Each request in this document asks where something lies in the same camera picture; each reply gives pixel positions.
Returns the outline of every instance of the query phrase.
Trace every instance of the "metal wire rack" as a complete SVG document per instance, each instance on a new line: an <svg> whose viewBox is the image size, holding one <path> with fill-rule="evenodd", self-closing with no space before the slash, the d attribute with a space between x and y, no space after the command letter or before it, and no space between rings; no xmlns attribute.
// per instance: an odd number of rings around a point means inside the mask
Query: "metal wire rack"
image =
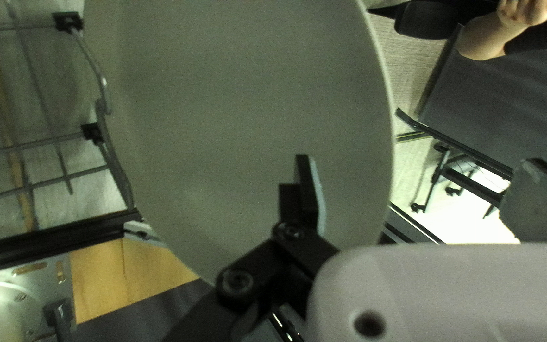
<svg viewBox="0 0 547 342"><path fill-rule="evenodd" d="M23 198L25 198L26 202L28 203L28 206L33 207L32 204L34 203L35 189L50 186L56 183L64 183L66 185L68 193L70 195L73 195L74 188L71 183L72 179L108 169L110 170L113 180L115 181L116 186L120 191L126 207L128 209L133 208L134 200L132 191L130 189L128 179L120 166L115 152L113 151L110 136L105 122L105 115L112 113L112 105L110 101L107 81L102 72L102 68L99 66L99 64L89 51L86 43L84 42L83 35L81 34L83 23L81 22L79 15L77 14L77 12L59 12L53 13L52 22L21 22L11 0L4 0L4 3L5 10L7 11L7 15L10 19L10 23L0 24L0 31L14 30L16 32L20 51L22 52L21 58L24 60L27 66L28 77L30 79L30 83L35 89L39 112L43 120L45 121L45 126L47 127L47 133L49 137L45 139L22 143L19 143L18 139L15 139L13 135L10 135L9 137L7 137L7 139L4 139L4 146L0 147L0 156L7 157L10 164L10 169L14 165L18 167L20 170L20 176L17 176L17 180L14 181L13 189L0 191L0 198L12 195L23 196ZM83 125L81 129L80 127L78 127L78 131L75 133L65 135L56 134L55 123L52 118L52 113L50 113L48 105L46 105L46 100L44 99L43 95L44 90L42 89L40 82L38 82L36 65L30 56L29 46L26 39L26 31L44 28L66 31L68 34L72 35L85 60L91 67L91 70L95 76L95 80L98 84L100 98L97 99L94 104L96 122L88 125ZM104 159L104 165L88 168L79 172L69 173L69 167L67 167L65 159L63 157L63 152L61 151L61 143L76 139L91 139L96 145L97 149L102 154L102 157ZM59 177L50 178L48 180L32 183L27 176L26 160L24 159L21 152L23 150L47 145L54 148L57 164L60 168L60 172L62 175ZM34 229L37 229L37 227L38 222L36 221L35 217Z"/></svg>

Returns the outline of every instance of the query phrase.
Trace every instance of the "metal plate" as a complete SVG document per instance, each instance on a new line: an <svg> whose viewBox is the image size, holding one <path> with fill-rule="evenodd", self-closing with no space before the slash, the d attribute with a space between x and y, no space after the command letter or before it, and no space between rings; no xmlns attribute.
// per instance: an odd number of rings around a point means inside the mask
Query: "metal plate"
<svg viewBox="0 0 547 342"><path fill-rule="evenodd" d="M42 303L26 288L0 282L0 341L32 341L42 322Z"/></svg>
<svg viewBox="0 0 547 342"><path fill-rule="evenodd" d="M9 285L12 288L22 290L29 294L32 302L39 303L36 310L23 308L21 311L8 312L9 321L31 320L37 325L25 328L26 341L34 341L53 335L54 328L46 324L42 308L46 304L58 302L70 298L73 305L73 288L71 279L71 261L69 254L61 254L35 262L21 264L11 268L0 270L0 284Z"/></svg>
<svg viewBox="0 0 547 342"><path fill-rule="evenodd" d="M85 31L137 207L206 281L269 237L298 153L318 168L324 236L377 242L390 92L362 3L87 1Z"/></svg>

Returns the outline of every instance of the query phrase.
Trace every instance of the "gray floor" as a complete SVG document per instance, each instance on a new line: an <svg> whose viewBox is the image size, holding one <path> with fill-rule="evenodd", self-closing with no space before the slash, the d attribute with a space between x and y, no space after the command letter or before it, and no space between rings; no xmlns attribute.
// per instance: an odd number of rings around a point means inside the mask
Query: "gray floor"
<svg viewBox="0 0 547 342"><path fill-rule="evenodd" d="M83 6L81 0L17 0L12 4L21 22L49 22L51 12L81 11ZM400 36L393 30L391 19L370 17L384 52L394 103L415 116L417 104L444 41ZM10 22L3 0L0 0L0 22ZM71 37L51 28L25 30L22 35L30 50L29 57L35 67L45 110L22 56L20 37L14 32L0 32L0 69L4 77L6 102L11 108L11 127L17 142L49 137L46 114L53 122L54 135L78 132L81 124L93 122L92 104L97 98L94 79ZM411 129L394 119L395 134L407 131ZM4 145L0 134L0 147ZM429 177L427 172L424 173L424 167L437 157L435 153L430 153L430 145L431 139L424 139L395 146L391 198L404 209L415 196L421 195L418 190L422 178ZM59 144L59 149L70 174L103 164L98 150L90 142L76 139ZM62 175L54 145L25 150L19 156L24 159L24 174L28 183ZM7 157L0 155L0 191L13 188L10 179ZM68 193L65 183L34 191L32 210L38 218L39 229L124 208L108 171L83 176L71 183L75 192L73 195ZM0 199L0 238L26 231L25 221L16 196Z"/></svg>
<svg viewBox="0 0 547 342"><path fill-rule="evenodd" d="M416 118L419 101L443 50L444 40L420 40L394 31L394 21L370 16L383 50L396 107ZM397 118L394 134L412 131ZM410 203L426 195L427 183L439 154L431 149L432 139L403 142L394 146L394 178L391 201L407 211Z"/></svg>

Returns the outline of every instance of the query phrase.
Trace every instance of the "wire shelf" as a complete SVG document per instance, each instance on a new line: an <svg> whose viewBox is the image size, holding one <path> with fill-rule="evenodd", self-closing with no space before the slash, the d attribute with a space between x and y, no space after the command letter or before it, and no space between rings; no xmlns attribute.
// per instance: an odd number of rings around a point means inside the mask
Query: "wire shelf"
<svg viewBox="0 0 547 342"><path fill-rule="evenodd" d="M109 170L110 174L116 183L116 186L120 192L120 195L125 203L126 208L132 209L134 207L134 200L132 191L129 186L128 179L124 174L121 165L117 159L117 156L112 148L110 141L110 136L106 127L105 115L112 113L112 104L110 101L109 90L107 86L106 78L102 72L102 68L99 66L97 61L92 56L91 52L87 48L86 43L83 40L83 35L79 28L82 25L78 25L77 20L79 15L77 12L63 12L63 13L53 13L54 20L50 23L48 22L21 22L19 15L16 12L16 9L12 3L12 0L4 0L5 11L7 16L10 19L9 23L0 24L0 32L13 31L15 32L15 39L19 47L20 56L19 58L26 65L28 82L31 84L31 87L34 90L35 98L32 101L36 102L36 107L38 108L39 113L35 115L41 116L41 119L45 123L47 137L44 139L36 139L31 141L19 142L19 139L13 134L13 126L11 124L12 120L6 118L5 113L10 112L10 107L5 103L5 100L1 100L0 96L0 132L3 137L3 146L0 147L0 156L8 159L10 166L10 172L13 174L13 188L0 191L0 198L9 197L9 196L19 196L19 202L24 201L26 208L23 208L23 213L25 216L33 215L32 229L35 230L39 228L39 222L37 221L36 215L34 213L35 207L35 195L34 190L46 186L51 186L57 183L64 183L69 195L75 193L75 189L71 180L75 178L80 178L82 176L94 174L96 172L101 172L103 170ZM60 27L60 21L62 20L63 24L67 24L65 28ZM98 85L98 90L100 92L100 98L97 99L94 103L94 112L96 117L95 128L92 127L92 130L96 129L96 133L86 130L87 125L82 127L77 127L77 131L65 135L57 135L56 122L55 118L51 113L51 109L47 104L47 100L44 96L44 88L38 79L38 66L35 61L31 58L31 48L30 44L27 41L27 32L37 29L52 29L52 30L64 30L64 32L59 32L61 39L65 39L66 34L70 34L75 41L78 50L81 52L81 55L85 58L87 64L90 66L92 72L94 73L96 84ZM82 139L91 139L95 144L96 148L102 155L104 164L97 167L89 167L84 170L77 172L70 172L69 166L63 156L62 144L77 141ZM23 151L34 149L37 147L51 147L54 150L56 155L55 159L57 160L57 168L60 171L61 176L53 177L46 180L41 180L38 182L31 182L27 173L27 160L24 156Z"/></svg>

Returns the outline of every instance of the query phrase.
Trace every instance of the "black bracket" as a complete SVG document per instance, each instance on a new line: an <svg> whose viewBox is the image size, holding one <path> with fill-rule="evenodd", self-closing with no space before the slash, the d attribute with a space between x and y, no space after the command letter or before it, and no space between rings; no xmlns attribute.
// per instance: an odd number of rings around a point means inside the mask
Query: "black bracket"
<svg viewBox="0 0 547 342"><path fill-rule="evenodd" d="M81 125L81 132L84 135L84 139L91 140L95 145L104 143L103 134L96 122Z"/></svg>
<svg viewBox="0 0 547 342"><path fill-rule="evenodd" d="M280 184L272 236L220 272L216 288L163 341L239 342L282 304L305 317L315 275L337 248L317 232L318 206L307 155L296 156L294 184Z"/></svg>
<svg viewBox="0 0 547 342"><path fill-rule="evenodd" d="M56 331L58 342L71 342L71 323L73 309L69 299L48 304L43 308L48 326Z"/></svg>
<svg viewBox="0 0 547 342"><path fill-rule="evenodd" d="M83 30L83 19L78 12L55 12L52 13L54 17L54 23L56 23L56 29L59 31L65 31L71 34L71 27L75 27L76 30Z"/></svg>

